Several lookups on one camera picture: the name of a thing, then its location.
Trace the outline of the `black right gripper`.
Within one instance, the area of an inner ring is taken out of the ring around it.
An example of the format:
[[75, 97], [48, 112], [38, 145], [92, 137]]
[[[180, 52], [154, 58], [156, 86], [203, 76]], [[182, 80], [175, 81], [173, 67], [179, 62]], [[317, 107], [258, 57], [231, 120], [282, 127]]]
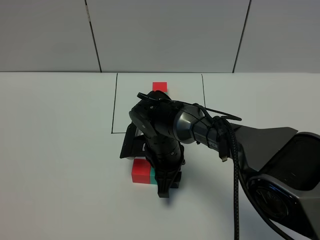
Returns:
[[154, 169], [157, 194], [160, 198], [169, 198], [170, 189], [178, 189], [181, 182], [185, 148], [167, 136], [146, 137], [145, 140], [145, 156]]

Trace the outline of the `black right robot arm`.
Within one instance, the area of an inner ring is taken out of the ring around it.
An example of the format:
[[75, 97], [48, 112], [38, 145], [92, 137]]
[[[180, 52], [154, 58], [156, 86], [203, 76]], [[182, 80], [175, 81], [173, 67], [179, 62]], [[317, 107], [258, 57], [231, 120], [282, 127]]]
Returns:
[[169, 197], [185, 163], [184, 145], [203, 144], [233, 162], [234, 238], [240, 237], [239, 190], [264, 222], [284, 239], [284, 226], [311, 240], [320, 237], [320, 137], [291, 127], [259, 129], [162, 91], [139, 93], [131, 122], [142, 131], [157, 194]]

